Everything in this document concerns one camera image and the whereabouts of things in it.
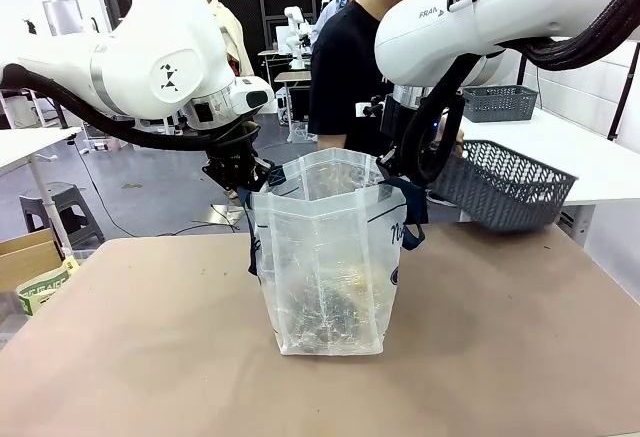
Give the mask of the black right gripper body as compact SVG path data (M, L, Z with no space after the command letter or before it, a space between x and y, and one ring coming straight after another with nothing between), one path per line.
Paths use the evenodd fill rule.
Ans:
M426 124L427 127L417 133L417 155L402 159L403 139L406 135L412 136L411 132L407 132L407 127L416 112L417 108L406 107L396 101L386 101L382 114L381 132L391 139L390 149L396 150L395 156L398 160L400 176L436 178L441 172L441 160L437 158L440 141L438 137L440 115L423 117L420 120L420 123Z

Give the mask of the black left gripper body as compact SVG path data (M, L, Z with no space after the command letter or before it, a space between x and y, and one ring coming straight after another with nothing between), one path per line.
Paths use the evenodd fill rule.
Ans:
M230 139L214 143L206 150L208 161L203 172L226 190L244 188L250 191L250 173L254 158L259 157L253 147L258 129L238 129Z

